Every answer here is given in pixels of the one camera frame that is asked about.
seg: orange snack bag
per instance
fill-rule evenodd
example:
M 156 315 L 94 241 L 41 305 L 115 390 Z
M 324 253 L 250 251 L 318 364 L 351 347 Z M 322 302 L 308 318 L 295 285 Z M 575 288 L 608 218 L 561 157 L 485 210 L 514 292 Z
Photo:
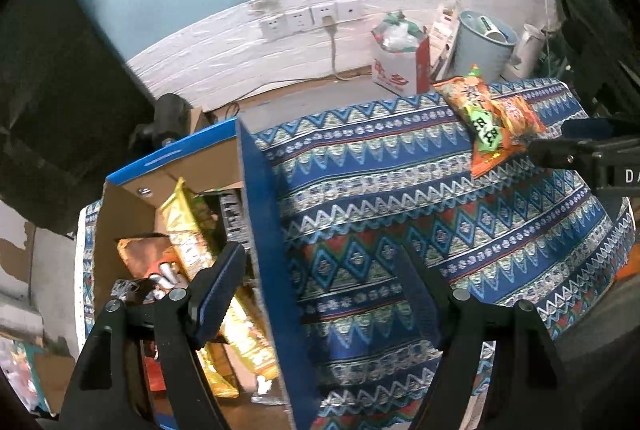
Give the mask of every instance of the orange snack bag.
M 489 89 L 474 66 L 465 77 L 434 83 L 447 104 L 473 130 L 476 138 L 471 175 L 479 177 L 517 152 L 545 126 L 521 96 L 491 99 Z

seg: blue patterned tablecloth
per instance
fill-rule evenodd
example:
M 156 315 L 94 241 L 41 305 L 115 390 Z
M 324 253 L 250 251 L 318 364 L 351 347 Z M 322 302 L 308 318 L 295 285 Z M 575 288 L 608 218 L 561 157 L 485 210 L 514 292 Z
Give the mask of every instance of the blue patterned tablecloth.
M 522 95 L 556 137 L 587 117 L 564 83 L 490 85 Z M 574 172 L 516 156 L 471 178 L 471 143 L 429 92 L 331 110 L 255 142 L 278 187 L 291 284 L 324 401 L 316 429 L 410 420 L 439 353 L 421 339 L 394 276 L 399 245 L 479 299 L 532 301 L 555 338 L 590 309 L 634 240 L 625 199 L 610 219 Z M 489 381 L 482 349 L 476 392 Z

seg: paper box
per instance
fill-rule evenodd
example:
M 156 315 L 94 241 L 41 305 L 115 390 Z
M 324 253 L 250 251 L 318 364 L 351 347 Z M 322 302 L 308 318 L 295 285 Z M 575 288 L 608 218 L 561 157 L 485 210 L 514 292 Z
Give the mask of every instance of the paper box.
M 273 172 L 240 120 L 214 124 L 107 177 L 95 224 L 96 317 L 110 299 L 113 282 L 130 277 L 114 241 L 153 232 L 156 209 L 173 193 L 179 177 L 196 193 L 241 188 L 254 271 L 267 311 L 264 321 L 278 360 L 290 426 L 308 430 L 321 397 L 286 266 Z
M 431 63 L 429 39 L 418 45 L 415 52 L 388 52 L 373 42 L 373 81 L 402 96 L 429 90 Z
M 76 361 L 70 356 L 54 356 L 44 352 L 33 354 L 34 372 L 52 414 L 59 414 L 62 409 L 66 387 L 75 365 Z

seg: snack packaging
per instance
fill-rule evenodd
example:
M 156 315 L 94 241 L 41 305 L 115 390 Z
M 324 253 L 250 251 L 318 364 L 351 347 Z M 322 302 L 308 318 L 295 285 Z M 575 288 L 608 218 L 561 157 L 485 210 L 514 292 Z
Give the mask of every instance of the snack packaging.
M 161 213 L 187 276 L 192 280 L 200 269 L 212 266 L 218 256 L 218 247 L 210 235 L 214 228 L 211 212 L 203 198 L 186 189 L 184 180 L 179 179 L 174 193 L 161 206 Z M 249 300 L 249 295 L 239 288 L 222 321 L 220 333 L 247 370 L 272 380 L 278 376 L 275 352 L 265 337 L 264 328 L 250 315 L 257 310 L 246 305 Z
M 474 178 L 526 150 L 527 140 L 545 129 L 521 96 L 491 99 L 476 65 L 467 76 L 434 83 L 433 87 L 474 132 Z
M 196 355 L 213 395 L 216 397 L 238 397 L 240 396 L 238 380 L 224 352 L 222 344 L 209 343 L 198 350 Z
M 213 217 L 203 198 L 187 190 L 182 178 L 160 210 L 169 239 L 191 281 L 200 269 L 211 267 L 220 252 L 212 237 L 216 227 Z
M 121 238 L 117 248 L 133 278 L 149 278 L 164 292 L 174 287 L 187 287 L 178 254 L 166 235 L 151 233 Z
M 222 229 L 219 230 L 222 232 L 219 235 L 220 238 L 242 244 L 248 254 L 251 251 L 249 230 L 242 212 L 242 202 L 238 190 L 203 193 L 202 197 L 212 212 L 219 219 L 222 219 L 222 222 L 218 223 L 222 225 Z

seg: green label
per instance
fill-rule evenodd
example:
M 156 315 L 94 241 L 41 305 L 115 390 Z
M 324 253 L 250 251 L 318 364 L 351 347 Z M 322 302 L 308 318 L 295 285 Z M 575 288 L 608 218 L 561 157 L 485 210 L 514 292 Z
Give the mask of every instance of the green label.
M 478 136 L 478 149 L 481 152 L 493 152 L 502 140 L 500 128 L 494 125 L 494 115 L 478 106 L 469 110 L 471 126 Z

